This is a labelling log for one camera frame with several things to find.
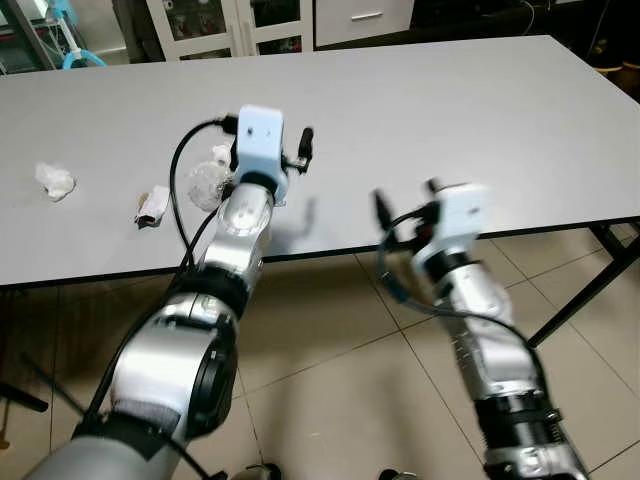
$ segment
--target white table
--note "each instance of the white table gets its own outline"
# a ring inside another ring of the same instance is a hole
[[[0,78],[0,285],[175,266],[171,214],[138,230],[137,198],[189,128],[247,103],[284,111],[291,155],[316,133],[270,255],[374,245],[370,192],[399,213],[434,176],[491,187],[487,235],[640,218],[640,107],[546,36],[38,72]],[[222,139],[197,136],[179,168],[191,234],[186,176]],[[60,203],[41,160],[78,179]]]

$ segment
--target metal stand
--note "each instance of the metal stand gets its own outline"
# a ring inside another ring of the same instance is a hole
[[[632,223],[631,225],[640,234],[640,223]],[[613,257],[613,261],[529,339],[529,345],[532,347],[540,345],[543,340],[564,325],[593,297],[640,258],[640,235],[625,247],[613,235],[608,226],[591,227],[591,231]]]

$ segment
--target cabinet door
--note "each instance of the cabinet door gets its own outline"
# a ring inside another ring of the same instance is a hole
[[[147,0],[167,60],[241,56],[235,0]]]
[[[248,55],[313,50],[312,0],[236,0]]]

